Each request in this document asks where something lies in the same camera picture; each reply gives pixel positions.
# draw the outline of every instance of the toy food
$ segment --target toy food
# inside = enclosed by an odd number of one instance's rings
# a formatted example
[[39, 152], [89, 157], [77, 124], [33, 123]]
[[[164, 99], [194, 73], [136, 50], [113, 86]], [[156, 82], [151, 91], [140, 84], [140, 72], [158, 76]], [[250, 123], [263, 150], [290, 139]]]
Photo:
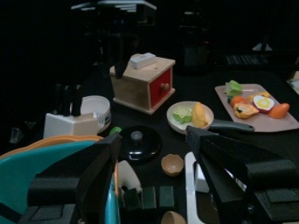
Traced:
[[178, 107], [172, 112], [172, 117], [179, 123], [190, 123], [192, 121], [191, 109]]
[[208, 124], [208, 120], [204, 113], [204, 107], [199, 102], [195, 102], [195, 105], [191, 110], [191, 123], [196, 128], [203, 128]]
[[262, 95], [256, 95], [252, 99], [252, 104], [260, 113], [267, 114], [275, 106], [275, 101]]
[[231, 107], [234, 108], [235, 104], [236, 103], [244, 103], [244, 104], [248, 104], [248, 100], [247, 98], [244, 98], [243, 96], [240, 95], [235, 95], [231, 100], [230, 100], [230, 105]]
[[234, 112], [238, 118], [247, 119], [259, 113], [258, 109], [251, 104], [236, 103]]
[[240, 84], [231, 80], [230, 82], [226, 82], [226, 94], [227, 96], [235, 96], [235, 95], [240, 95], [242, 91], [243, 91], [243, 87], [240, 86]]
[[262, 96], [264, 96], [264, 97], [267, 97], [267, 98], [271, 97], [271, 94], [270, 94], [267, 91], [264, 91], [264, 92], [259, 92], [259, 93], [256, 93], [256, 94], [251, 94], [251, 95], [247, 97], [247, 100], [248, 100], [250, 103], [252, 103], [252, 101], [254, 101], [254, 97], [255, 97], [256, 95], [262, 95]]
[[282, 119], [286, 117], [288, 109], [290, 109], [290, 104], [282, 103], [275, 105], [267, 114], [275, 119]]

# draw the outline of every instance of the dark background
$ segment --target dark background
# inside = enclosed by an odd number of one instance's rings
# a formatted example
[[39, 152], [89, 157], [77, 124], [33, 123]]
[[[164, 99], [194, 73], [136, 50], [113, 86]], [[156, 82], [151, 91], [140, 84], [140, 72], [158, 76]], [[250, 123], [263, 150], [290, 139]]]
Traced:
[[[71, 11], [71, 6], [80, 1], [1, 0], [0, 153], [20, 146], [8, 144], [12, 127], [43, 123], [44, 114], [52, 109], [55, 83], [73, 85], [95, 78], [95, 74], [104, 75], [93, 66], [99, 49], [95, 36], [85, 35], [87, 21], [137, 35], [135, 51], [175, 59], [175, 75], [187, 73], [183, 46], [188, 41], [206, 43], [208, 50], [247, 51], [268, 37], [275, 50], [299, 50], [299, 3], [295, 0], [149, 2], [158, 7], [155, 23], [128, 22], [119, 28], [108, 22], [111, 14], [99, 20], [93, 14], [87, 16]], [[188, 21], [186, 11], [200, 11], [200, 17]], [[179, 29], [186, 23], [199, 28], [187, 36]]]

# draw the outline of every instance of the white plate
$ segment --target white plate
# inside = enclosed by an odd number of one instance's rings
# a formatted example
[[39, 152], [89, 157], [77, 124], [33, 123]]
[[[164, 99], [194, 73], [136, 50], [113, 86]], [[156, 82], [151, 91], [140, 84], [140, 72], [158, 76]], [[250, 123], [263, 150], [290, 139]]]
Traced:
[[[183, 108], [187, 108], [190, 110], [192, 110], [192, 107], [194, 107], [194, 104], [195, 104], [196, 101], [180, 101], [178, 103], [175, 103], [167, 110], [167, 121], [168, 121], [168, 124], [170, 126], [172, 127], [172, 129], [179, 132], [180, 134], [184, 134], [186, 135], [186, 128], [188, 125], [192, 126], [192, 123], [191, 122], [186, 122], [186, 123], [179, 123], [175, 119], [174, 119], [174, 110], [178, 108], [178, 107], [183, 107]], [[204, 107], [204, 111], [206, 111], [206, 116], [207, 116], [207, 119], [210, 121], [210, 124], [207, 125], [207, 127], [204, 128], [206, 130], [208, 129], [211, 123], [212, 123], [212, 120], [214, 120], [214, 114], [212, 114], [212, 111], [211, 109], [203, 105]]]
[[[242, 84], [243, 86], [243, 93], [242, 96], [247, 98], [247, 96], [258, 94], [259, 92], [264, 92], [264, 88], [258, 84]], [[228, 104], [228, 97], [224, 93], [226, 86], [215, 87], [216, 93], [219, 95], [219, 99], [222, 104], [228, 111], [228, 115], [234, 122], [244, 123], [255, 127], [255, 132], [276, 132], [283, 130], [295, 130], [299, 128], [299, 123], [295, 118], [287, 113], [286, 117], [282, 119], [274, 119], [268, 115], [258, 114], [251, 116], [248, 119], [239, 119], [234, 114], [234, 109]]]

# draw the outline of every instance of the knife block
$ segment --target knife block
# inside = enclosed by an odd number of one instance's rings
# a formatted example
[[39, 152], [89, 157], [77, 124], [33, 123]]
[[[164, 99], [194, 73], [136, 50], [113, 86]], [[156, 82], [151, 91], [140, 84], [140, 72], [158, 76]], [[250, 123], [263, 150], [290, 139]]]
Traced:
[[175, 92], [174, 64], [175, 60], [156, 57], [156, 62], [140, 69], [128, 65], [120, 79], [111, 67], [113, 101], [151, 115]]
[[93, 114], [80, 116], [45, 115], [43, 138], [60, 135], [87, 136], [99, 133], [99, 119]]

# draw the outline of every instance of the green vegetable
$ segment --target green vegetable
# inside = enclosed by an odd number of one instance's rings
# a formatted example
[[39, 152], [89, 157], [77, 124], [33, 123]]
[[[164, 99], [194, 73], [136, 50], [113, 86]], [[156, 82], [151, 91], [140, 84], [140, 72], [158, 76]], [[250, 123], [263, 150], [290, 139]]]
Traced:
[[179, 123], [190, 123], [192, 121], [192, 110], [178, 107], [172, 112], [172, 117]]
[[231, 96], [231, 95], [228, 95], [228, 103], [231, 102], [231, 99], [232, 99], [232, 96]]
[[227, 93], [227, 96], [240, 95], [242, 91], [243, 87], [236, 81], [231, 80], [230, 82], [226, 82], [224, 92]]

